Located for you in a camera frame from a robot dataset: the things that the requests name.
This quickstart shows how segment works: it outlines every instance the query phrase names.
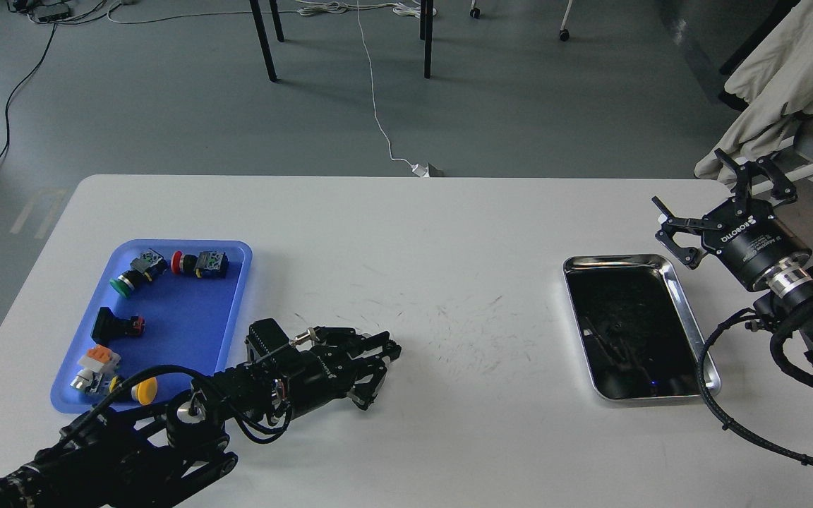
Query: white cable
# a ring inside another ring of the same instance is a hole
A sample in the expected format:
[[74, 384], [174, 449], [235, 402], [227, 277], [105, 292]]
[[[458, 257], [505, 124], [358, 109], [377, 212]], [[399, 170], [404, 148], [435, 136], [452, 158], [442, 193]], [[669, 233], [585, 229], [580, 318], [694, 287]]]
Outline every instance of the white cable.
[[[413, 6], [407, 6], [403, 2], [387, 2], [384, 4], [370, 4], [370, 6], [361, 6], [359, 1], [355, 6], [345, 2], [310, 2], [308, 0], [297, 0], [300, 4], [307, 4], [307, 7], [300, 7], [297, 13], [300, 16], [316, 16], [316, 14], [329, 13], [329, 14], [343, 14], [349, 11], [370, 11], [372, 9], [384, 9], [391, 7], [394, 14], [398, 16], [413, 16], [419, 17], [420, 3], [417, 0], [412, 0]], [[432, 16], [438, 13], [438, 9], [433, 9]]]
[[362, 47], [366, 50], [366, 58], [368, 59], [368, 78], [370, 78], [370, 83], [372, 86], [372, 113], [375, 115], [375, 124], [378, 125], [378, 130], [381, 131], [381, 135], [385, 136], [387, 141], [387, 156], [390, 157], [391, 161], [403, 161], [404, 163], [409, 164], [413, 169], [416, 169], [418, 164], [413, 164], [410, 161], [407, 161], [407, 159], [394, 157], [394, 151], [393, 148], [391, 148], [391, 138], [387, 136], [387, 132], [385, 132], [385, 129], [381, 126], [381, 120], [378, 119], [378, 106], [375, 103], [375, 74], [372, 71], [372, 57], [370, 54], [368, 54], [368, 46], [366, 45], [366, 33], [362, 30], [362, 20], [359, 18], [359, 11], [361, 10], [362, 9], [359, 8], [359, 0], [356, 0], [356, 22], [359, 24], [359, 35], [362, 36]]

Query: beige fabric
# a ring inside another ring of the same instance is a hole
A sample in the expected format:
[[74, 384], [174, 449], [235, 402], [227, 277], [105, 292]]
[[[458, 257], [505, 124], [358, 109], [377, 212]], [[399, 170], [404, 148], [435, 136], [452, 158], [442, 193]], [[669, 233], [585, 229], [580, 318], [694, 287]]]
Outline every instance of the beige fabric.
[[[749, 103], [714, 148], [754, 160], [780, 147], [793, 113], [813, 100], [813, 0], [803, 0], [733, 72], [724, 87]], [[713, 156], [694, 168], [698, 178], [735, 180]]]

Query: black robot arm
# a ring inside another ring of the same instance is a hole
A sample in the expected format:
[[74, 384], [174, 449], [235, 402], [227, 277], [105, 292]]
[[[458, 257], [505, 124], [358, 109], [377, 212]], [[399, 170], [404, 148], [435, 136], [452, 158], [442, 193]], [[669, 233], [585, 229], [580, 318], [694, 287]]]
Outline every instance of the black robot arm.
[[[791, 363], [783, 350], [785, 341], [793, 336], [793, 332], [801, 332], [807, 347], [805, 355], [813, 367], [813, 266], [805, 267], [811, 250], [774, 212], [775, 206], [797, 199], [796, 189], [767, 157], [736, 164], [723, 151], [717, 150], [716, 154], [736, 174], [733, 196], [701, 219], [678, 218], [661, 200], [652, 198], [667, 218], [655, 237], [690, 269], [697, 267], [704, 255], [710, 253], [747, 291], [768, 290], [754, 302], [754, 310], [743, 309], [721, 325], [716, 335], [706, 341], [706, 347], [710, 347], [720, 332], [736, 322], [745, 322], [752, 331], [767, 330], [772, 333], [771, 357], [777, 366], [788, 376], [813, 387], [813, 373], [807, 373]], [[752, 178], [755, 176], [765, 176], [771, 181], [771, 196], [777, 200], [776, 205], [752, 198]], [[674, 241], [676, 234], [698, 236], [701, 248], [682, 247]], [[725, 430], [741, 428], [732, 418], [727, 419], [728, 415], [720, 411], [709, 392], [701, 389], [701, 393], [714, 415], [723, 421]], [[737, 434], [747, 436], [749, 440], [754, 437], [753, 442], [768, 443], [758, 440], [754, 434], [738, 431]], [[813, 465], [809, 459], [811, 457], [800, 458], [804, 464]]]
[[[312, 348], [296, 349], [307, 341]], [[212, 376], [164, 365], [128, 378], [62, 428], [54, 447], [0, 478], [0, 507], [177, 505], [235, 467], [225, 421], [233, 419], [246, 437], [265, 444], [292, 419], [333, 399], [349, 397], [367, 409], [387, 364], [400, 355], [388, 332], [368, 337], [317, 326], [288, 340], [272, 319], [249, 327], [246, 349], [248, 361]], [[160, 404], [109, 408], [136, 383], [167, 373], [191, 376], [191, 389]], [[150, 442], [162, 431], [168, 444]]]

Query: scratch mark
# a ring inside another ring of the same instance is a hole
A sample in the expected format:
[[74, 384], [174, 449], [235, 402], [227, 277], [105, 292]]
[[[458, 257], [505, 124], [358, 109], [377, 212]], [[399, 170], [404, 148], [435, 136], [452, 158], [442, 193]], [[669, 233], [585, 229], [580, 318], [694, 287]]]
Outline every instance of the scratch mark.
[[491, 363], [491, 365], [489, 365], [487, 368], [485, 368], [485, 370], [483, 370], [483, 372], [481, 372], [481, 373], [483, 373], [483, 374], [491, 373], [495, 369], [497, 369], [498, 365], [500, 365], [500, 360], [497, 360], [494, 363]]
[[363, 264], [362, 264], [362, 267], [364, 267], [364, 269], [366, 269], [366, 270], [368, 270], [368, 271], [371, 271], [372, 273], [375, 273], [375, 274], [385, 274], [385, 273], [381, 273], [381, 272], [380, 272], [380, 271], [378, 271], [378, 270], [373, 269], [373, 267], [368, 266], [366, 263], [363, 263]]

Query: metal tray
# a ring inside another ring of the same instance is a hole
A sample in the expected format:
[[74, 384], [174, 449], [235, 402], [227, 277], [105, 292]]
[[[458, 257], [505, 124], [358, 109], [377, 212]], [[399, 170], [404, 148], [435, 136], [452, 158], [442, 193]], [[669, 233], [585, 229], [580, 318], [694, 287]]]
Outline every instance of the metal tray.
[[[591, 386], [608, 401], [698, 398], [704, 347], [673, 265], [657, 254], [589, 256], [564, 263]], [[720, 390], [711, 357], [707, 387]]]

